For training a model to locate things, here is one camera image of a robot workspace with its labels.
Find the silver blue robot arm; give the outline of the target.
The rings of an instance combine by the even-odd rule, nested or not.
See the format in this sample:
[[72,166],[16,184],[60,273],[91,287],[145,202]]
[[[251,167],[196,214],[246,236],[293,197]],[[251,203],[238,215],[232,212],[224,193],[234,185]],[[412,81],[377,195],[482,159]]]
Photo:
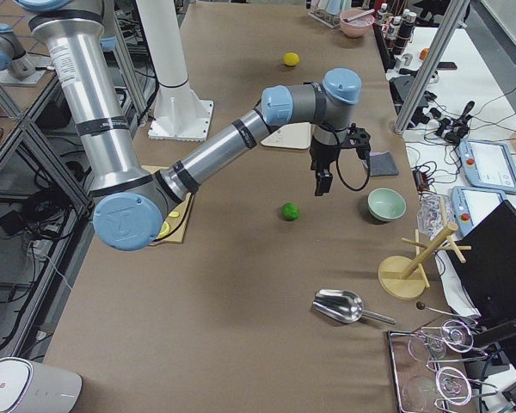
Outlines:
[[316,193],[329,191],[329,166],[346,139],[360,97],[362,82],[356,72],[335,68],[319,83],[265,89],[252,110],[209,137],[213,104],[200,100],[190,87],[175,7],[140,1],[137,8],[159,85],[154,132],[200,142],[181,161],[152,173],[137,160],[101,47],[113,25],[113,3],[24,1],[21,6],[33,37],[50,53],[94,173],[93,226],[103,243],[133,251],[155,242],[164,220],[189,194],[288,124],[318,127],[310,147]]

